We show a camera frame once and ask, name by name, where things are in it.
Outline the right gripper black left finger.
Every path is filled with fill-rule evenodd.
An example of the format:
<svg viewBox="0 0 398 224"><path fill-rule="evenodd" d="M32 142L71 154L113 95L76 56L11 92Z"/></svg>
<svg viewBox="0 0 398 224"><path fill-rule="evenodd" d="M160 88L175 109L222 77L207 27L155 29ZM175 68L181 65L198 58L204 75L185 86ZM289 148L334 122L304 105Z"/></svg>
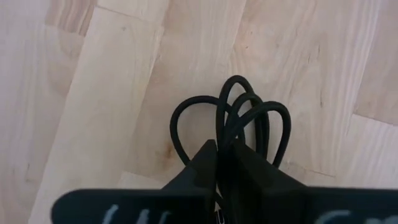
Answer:
<svg viewBox="0 0 398 224"><path fill-rule="evenodd" d="M58 198L52 224L209 224L215 209L217 149L208 140L161 189L78 189Z"/></svg>

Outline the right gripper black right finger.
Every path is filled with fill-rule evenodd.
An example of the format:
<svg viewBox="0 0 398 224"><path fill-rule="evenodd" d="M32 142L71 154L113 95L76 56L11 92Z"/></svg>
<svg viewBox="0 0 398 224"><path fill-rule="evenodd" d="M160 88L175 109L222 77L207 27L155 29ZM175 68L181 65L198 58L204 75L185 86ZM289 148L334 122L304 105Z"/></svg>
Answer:
<svg viewBox="0 0 398 224"><path fill-rule="evenodd" d="M235 224L398 224L398 190L307 186L238 140L228 154Z"/></svg>

